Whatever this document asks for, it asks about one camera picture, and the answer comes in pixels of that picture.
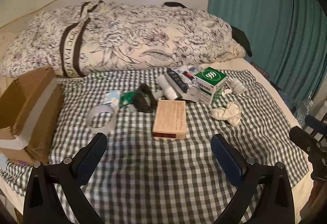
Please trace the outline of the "white glove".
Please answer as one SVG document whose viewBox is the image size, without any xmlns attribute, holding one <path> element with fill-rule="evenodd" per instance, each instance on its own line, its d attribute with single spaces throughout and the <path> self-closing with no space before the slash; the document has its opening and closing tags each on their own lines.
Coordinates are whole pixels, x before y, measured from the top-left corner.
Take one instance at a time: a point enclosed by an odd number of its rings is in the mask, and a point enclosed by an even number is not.
<svg viewBox="0 0 327 224">
<path fill-rule="evenodd" d="M 210 116 L 218 121 L 226 121 L 231 126 L 238 126 L 241 122 L 242 108 L 237 102 L 228 102 L 225 107 L 214 108 Z"/>
</svg>

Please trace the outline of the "clear tape roll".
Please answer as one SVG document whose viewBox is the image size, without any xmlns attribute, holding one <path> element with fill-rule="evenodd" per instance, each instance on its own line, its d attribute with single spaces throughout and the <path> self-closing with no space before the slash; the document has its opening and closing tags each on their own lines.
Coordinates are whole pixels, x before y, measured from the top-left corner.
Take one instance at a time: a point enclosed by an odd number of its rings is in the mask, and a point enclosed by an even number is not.
<svg viewBox="0 0 327 224">
<path fill-rule="evenodd" d="M 86 125 L 93 135 L 108 135 L 116 126 L 116 109 L 110 105 L 98 105 L 90 110 L 86 117 Z"/>
</svg>

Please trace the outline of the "green 999 medicine box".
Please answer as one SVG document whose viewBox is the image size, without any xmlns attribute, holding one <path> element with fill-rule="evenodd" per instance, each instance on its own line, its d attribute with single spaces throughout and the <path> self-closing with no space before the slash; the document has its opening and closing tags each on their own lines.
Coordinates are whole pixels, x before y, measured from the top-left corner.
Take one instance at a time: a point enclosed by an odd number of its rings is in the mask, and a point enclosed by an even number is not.
<svg viewBox="0 0 327 224">
<path fill-rule="evenodd" d="M 224 87 L 227 75 L 217 69 L 207 67 L 194 75 L 201 90 L 200 101 L 210 106 L 217 98 L 216 93 Z"/>
</svg>

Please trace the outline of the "blue cloud tissue pack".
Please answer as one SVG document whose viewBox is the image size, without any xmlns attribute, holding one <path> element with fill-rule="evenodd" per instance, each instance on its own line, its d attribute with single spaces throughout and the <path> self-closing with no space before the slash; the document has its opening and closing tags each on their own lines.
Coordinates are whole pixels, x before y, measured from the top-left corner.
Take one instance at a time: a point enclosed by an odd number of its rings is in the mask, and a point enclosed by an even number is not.
<svg viewBox="0 0 327 224">
<path fill-rule="evenodd" d="M 114 110 L 117 110 L 117 109 L 119 109 L 120 98 L 121 98 L 121 91 L 120 90 L 108 91 L 105 94 L 103 104 L 112 107 Z"/>
</svg>

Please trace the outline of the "tan box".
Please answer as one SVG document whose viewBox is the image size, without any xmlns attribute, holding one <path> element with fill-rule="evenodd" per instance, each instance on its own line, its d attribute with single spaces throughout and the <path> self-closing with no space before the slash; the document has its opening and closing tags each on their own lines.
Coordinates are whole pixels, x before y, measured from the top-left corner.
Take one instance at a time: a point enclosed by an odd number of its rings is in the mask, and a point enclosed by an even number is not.
<svg viewBox="0 0 327 224">
<path fill-rule="evenodd" d="M 158 100 L 152 136 L 184 140 L 186 134 L 186 102 Z"/>
</svg>

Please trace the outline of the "green foil packet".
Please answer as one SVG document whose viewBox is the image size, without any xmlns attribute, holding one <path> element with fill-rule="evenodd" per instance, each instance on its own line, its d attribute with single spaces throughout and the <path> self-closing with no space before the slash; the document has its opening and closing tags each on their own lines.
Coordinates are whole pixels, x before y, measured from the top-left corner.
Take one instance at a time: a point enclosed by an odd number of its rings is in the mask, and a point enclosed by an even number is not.
<svg viewBox="0 0 327 224">
<path fill-rule="evenodd" d="M 133 104 L 133 98 L 136 94 L 136 91 L 128 91 L 128 92 L 124 92 L 121 96 L 120 96 L 120 102 L 119 102 L 119 107 L 125 107 L 128 105 L 132 105 Z"/>
</svg>

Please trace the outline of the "black bag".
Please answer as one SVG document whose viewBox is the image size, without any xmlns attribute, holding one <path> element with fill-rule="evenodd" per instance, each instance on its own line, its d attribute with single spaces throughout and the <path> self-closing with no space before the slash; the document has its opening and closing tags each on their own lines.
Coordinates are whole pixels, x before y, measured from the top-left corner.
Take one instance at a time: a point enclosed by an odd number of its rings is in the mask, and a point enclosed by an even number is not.
<svg viewBox="0 0 327 224">
<path fill-rule="evenodd" d="M 137 111 L 150 113 L 157 107 L 157 100 L 154 98 L 151 89 L 147 84 L 141 84 L 135 91 L 132 104 Z"/>
</svg>

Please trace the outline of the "white sock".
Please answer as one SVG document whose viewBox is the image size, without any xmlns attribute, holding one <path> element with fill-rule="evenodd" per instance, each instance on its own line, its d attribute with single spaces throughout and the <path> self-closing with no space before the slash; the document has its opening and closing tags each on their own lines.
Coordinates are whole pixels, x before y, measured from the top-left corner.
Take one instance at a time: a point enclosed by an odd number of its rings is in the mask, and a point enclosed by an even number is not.
<svg viewBox="0 0 327 224">
<path fill-rule="evenodd" d="M 164 74 L 161 74 L 158 76 L 157 82 L 158 82 L 160 88 L 162 89 L 164 96 L 168 100 L 176 100 L 178 98 L 178 94 L 172 88 L 172 86 L 168 83 Z"/>
</svg>

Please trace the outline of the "black power strip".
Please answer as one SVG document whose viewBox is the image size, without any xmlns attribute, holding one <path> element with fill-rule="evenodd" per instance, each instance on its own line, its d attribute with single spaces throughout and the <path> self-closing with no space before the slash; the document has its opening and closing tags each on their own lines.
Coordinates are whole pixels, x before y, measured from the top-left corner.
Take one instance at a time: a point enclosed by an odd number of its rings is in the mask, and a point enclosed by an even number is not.
<svg viewBox="0 0 327 224">
<path fill-rule="evenodd" d="M 181 96 L 185 97 L 188 92 L 188 84 L 186 84 L 180 75 L 168 68 L 165 72 L 165 77 L 173 89 Z"/>
</svg>

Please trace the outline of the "brown cardboard box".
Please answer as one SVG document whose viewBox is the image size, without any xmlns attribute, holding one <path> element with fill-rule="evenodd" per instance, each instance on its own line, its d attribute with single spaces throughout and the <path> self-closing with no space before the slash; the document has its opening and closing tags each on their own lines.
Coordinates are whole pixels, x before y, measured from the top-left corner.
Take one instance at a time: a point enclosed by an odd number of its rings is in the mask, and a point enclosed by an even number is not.
<svg viewBox="0 0 327 224">
<path fill-rule="evenodd" d="M 1 154 L 15 163 L 47 164 L 62 104 L 50 66 L 13 79 L 1 94 Z"/>
</svg>

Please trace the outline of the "teal curtain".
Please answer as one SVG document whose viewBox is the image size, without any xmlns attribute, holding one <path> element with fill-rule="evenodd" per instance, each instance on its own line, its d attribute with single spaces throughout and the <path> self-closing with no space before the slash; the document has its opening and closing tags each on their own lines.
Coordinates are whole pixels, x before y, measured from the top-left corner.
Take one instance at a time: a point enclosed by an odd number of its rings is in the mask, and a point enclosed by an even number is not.
<svg viewBox="0 0 327 224">
<path fill-rule="evenodd" d="M 245 33 L 251 60 L 294 102 L 317 95 L 326 74 L 326 15 L 317 0 L 208 0 Z"/>
</svg>

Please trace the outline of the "green checkered cloth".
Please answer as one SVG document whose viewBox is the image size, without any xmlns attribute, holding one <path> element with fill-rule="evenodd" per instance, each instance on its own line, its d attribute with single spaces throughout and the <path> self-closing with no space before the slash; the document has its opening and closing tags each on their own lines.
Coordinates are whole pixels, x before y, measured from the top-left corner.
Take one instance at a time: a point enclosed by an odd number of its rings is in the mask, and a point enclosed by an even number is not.
<svg viewBox="0 0 327 224">
<path fill-rule="evenodd" d="M 64 103 L 49 162 L 57 164 L 87 145 L 93 135 L 89 111 L 103 103 L 106 92 L 135 90 L 147 84 L 159 90 L 164 68 L 96 72 L 81 79 L 57 79 Z M 153 138 L 155 112 L 120 109 L 107 151 L 82 190 L 105 223 L 213 223 L 236 192 L 212 154 L 211 137 L 220 133 L 244 157 L 259 164 L 285 164 L 291 187 L 309 172 L 307 159 L 288 137 L 292 126 L 268 91 L 248 70 L 222 70 L 245 85 L 207 107 L 186 104 L 184 140 Z M 210 116 L 213 108 L 238 102 L 237 127 Z"/>
</svg>

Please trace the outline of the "black garment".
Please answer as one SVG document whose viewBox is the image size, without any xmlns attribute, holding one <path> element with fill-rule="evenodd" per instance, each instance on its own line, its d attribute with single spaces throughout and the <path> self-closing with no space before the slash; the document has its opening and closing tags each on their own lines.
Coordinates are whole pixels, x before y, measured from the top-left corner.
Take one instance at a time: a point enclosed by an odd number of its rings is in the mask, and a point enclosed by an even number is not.
<svg viewBox="0 0 327 224">
<path fill-rule="evenodd" d="M 247 36 L 245 35 L 245 33 L 234 26 L 231 26 L 231 29 L 232 29 L 233 40 L 235 40 L 238 44 L 240 44 L 244 48 L 246 54 L 251 58 L 253 54 L 252 54 L 250 42 Z"/>
</svg>

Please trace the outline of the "floral white duvet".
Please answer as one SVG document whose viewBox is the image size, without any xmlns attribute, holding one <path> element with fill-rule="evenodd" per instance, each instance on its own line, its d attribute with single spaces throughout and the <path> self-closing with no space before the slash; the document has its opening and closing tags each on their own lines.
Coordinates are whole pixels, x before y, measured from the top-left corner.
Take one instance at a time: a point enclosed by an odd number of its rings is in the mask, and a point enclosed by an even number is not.
<svg viewBox="0 0 327 224">
<path fill-rule="evenodd" d="M 221 18 L 193 8 L 103 1 L 36 14 L 6 50 L 1 73 L 17 77 L 50 66 L 63 77 L 179 67 L 246 54 Z"/>
</svg>

